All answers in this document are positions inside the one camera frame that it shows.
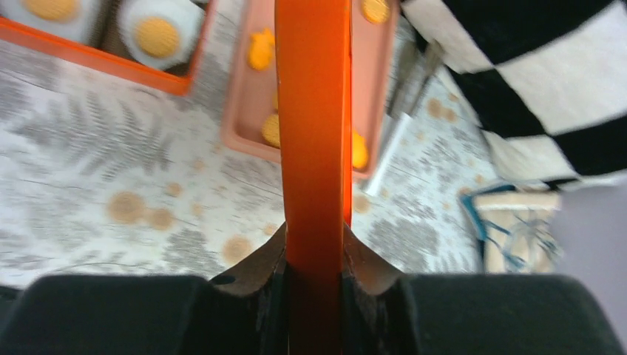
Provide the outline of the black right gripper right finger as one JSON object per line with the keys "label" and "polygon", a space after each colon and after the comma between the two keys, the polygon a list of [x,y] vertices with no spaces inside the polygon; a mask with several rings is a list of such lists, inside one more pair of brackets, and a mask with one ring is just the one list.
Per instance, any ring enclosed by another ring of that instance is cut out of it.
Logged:
{"label": "black right gripper right finger", "polygon": [[602,308],[555,274],[406,274],[344,229],[345,354],[623,354]]}

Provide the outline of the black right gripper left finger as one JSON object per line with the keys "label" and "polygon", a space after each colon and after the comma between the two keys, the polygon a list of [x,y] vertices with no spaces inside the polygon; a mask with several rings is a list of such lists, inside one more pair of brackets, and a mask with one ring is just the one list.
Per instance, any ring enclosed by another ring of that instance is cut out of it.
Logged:
{"label": "black right gripper left finger", "polygon": [[42,277],[1,290],[3,354],[285,354],[285,228],[211,279]]}

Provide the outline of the pink cookie tray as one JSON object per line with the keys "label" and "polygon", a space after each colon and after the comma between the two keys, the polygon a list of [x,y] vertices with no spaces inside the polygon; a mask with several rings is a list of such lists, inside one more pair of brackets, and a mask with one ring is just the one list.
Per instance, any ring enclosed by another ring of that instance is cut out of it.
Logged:
{"label": "pink cookie tray", "polygon": [[379,142],[393,59],[396,25],[400,16],[398,1],[389,1],[386,21],[368,20],[361,1],[250,1],[244,6],[240,40],[231,68],[230,83],[222,119],[221,137],[226,146],[273,162],[280,162],[277,148],[267,144],[261,134],[262,124],[271,114],[277,90],[277,71],[272,64],[258,71],[248,63],[251,36],[264,29],[274,29],[276,18],[289,27],[300,23],[301,44],[318,41],[337,47],[338,77],[343,86],[345,113],[353,129],[365,140],[367,163],[353,170],[356,180],[370,177],[376,170]]}

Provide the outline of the orange box lid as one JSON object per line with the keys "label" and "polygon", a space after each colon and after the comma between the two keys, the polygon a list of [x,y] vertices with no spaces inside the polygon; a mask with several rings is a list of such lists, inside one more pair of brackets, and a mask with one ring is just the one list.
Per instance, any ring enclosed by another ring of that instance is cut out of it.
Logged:
{"label": "orange box lid", "polygon": [[342,351],[343,234],[350,208],[351,5],[275,5],[291,354]]}

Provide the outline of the round yellow biscuit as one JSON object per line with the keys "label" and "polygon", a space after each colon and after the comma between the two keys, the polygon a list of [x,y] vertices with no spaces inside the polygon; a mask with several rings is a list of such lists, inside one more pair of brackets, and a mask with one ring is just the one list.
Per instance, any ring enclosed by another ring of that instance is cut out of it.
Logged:
{"label": "round yellow biscuit", "polygon": [[23,0],[22,4],[38,18],[61,23],[75,18],[81,9],[79,0]]}
{"label": "round yellow biscuit", "polygon": [[135,24],[134,40],[141,51],[153,58],[173,56],[180,46],[177,28],[164,18],[147,17]]}
{"label": "round yellow biscuit", "polygon": [[261,135],[267,144],[278,149],[280,148],[278,114],[273,113],[265,119],[261,128]]}
{"label": "round yellow biscuit", "polygon": [[373,24],[385,23],[391,13],[387,0],[362,0],[362,15]]}

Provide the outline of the orange compartment box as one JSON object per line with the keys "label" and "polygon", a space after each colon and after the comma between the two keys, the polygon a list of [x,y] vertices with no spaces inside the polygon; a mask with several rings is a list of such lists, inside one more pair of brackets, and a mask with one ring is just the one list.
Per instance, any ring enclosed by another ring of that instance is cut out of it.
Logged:
{"label": "orange compartment box", "polygon": [[122,1],[102,2],[104,7],[88,44],[45,33],[2,15],[1,39],[163,92],[187,94],[197,75],[206,31],[215,13],[215,1],[192,1],[205,12],[197,46],[188,61],[167,70],[145,66],[132,58],[118,32],[117,14]]}

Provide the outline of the metal tongs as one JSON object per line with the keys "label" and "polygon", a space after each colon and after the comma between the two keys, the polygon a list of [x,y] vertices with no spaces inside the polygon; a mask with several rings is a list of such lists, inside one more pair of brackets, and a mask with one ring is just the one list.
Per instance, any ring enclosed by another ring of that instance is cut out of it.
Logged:
{"label": "metal tongs", "polygon": [[362,183],[362,191],[366,195],[376,196],[379,193],[402,136],[412,122],[430,81],[441,66],[443,55],[443,47],[436,40],[429,42],[423,53],[413,42],[403,44],[396,68],[396,83],[387,109],[391,121],[380,149],[378,166],[370,178]]}

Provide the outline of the cream blue printed cloth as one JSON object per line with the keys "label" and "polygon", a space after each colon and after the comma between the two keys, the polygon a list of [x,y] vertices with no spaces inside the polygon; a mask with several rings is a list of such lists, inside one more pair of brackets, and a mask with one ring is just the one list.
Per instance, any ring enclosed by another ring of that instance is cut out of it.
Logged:
{"label": "cream blue printed cloth", "polygon": [[484,272],[552,273],[563,259],[563,249],[550,232],[561,208],[557,192],[497,184],[463,192],[459,200],[475,229]]}

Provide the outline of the orange fish-shaped cookie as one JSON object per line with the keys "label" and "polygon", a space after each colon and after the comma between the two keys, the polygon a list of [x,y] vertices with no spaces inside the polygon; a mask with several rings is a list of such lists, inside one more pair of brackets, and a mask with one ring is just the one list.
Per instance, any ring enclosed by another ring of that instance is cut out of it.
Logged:
{"label": "orange fish-shaped cookie", "polygon": [[361,136],[355,129],[352,131],[352,167],[363,169],[369,160],[369,152],[365,137]]}
{"label": "orange fish-shaped cookie", "polygon": [[275,56],[275,37],[269,27],[249,36],[248,65],[256,71],[268,69]]}

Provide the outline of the floral tablecloth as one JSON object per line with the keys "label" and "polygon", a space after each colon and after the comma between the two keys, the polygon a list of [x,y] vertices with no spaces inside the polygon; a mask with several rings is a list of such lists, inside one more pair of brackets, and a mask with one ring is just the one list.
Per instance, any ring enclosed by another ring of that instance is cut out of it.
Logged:
{"label": "floral tablecloth", "polygon": [[[220,140],[242,1],[217,4],[186,97],[1,43],[1,283],[45,274],[213,277],[284,221],[275,163]],[[458,203],[496,178],[461,102],[432,81],[353,230],[407,272],[474,272]]]}

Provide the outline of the black white checkered pillow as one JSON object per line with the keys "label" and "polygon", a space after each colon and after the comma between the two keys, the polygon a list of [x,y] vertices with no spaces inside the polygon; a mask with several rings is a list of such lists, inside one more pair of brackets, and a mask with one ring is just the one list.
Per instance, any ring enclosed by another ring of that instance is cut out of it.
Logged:
{"label": "black white checkered pillow", "polygon": [[446,81],[520,185],[626,178],[624,1],[403,1]]}

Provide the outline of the white paper cupcake liner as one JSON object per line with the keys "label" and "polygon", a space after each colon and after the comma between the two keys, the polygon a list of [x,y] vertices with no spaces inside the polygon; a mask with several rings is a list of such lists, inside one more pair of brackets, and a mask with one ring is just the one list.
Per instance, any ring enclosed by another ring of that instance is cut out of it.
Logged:
{"label": "white paper cupcake liner", "polygon": [[[134,28],[138,21],[147,17],[164,18],[177,28],[180,46],[173,56],[153,58],[139,49],[134,40]],[[133,59],[157,70],[167,70],[189,60],[197,46],[204,17],[204,10],[192,1],[122,1],[117,25],[121,41]]]}
{"label": "white paper cupcake liner", "polygon": [[23,0],[4,0],[1,2],[1,15],[9,20],[34,29],[62,37],[70,41],[88,44],[95,32],[97,19],[104,7],[102,1],[80,1],[81,9],[68,22],[46,21],[34,16],[25,9]]}

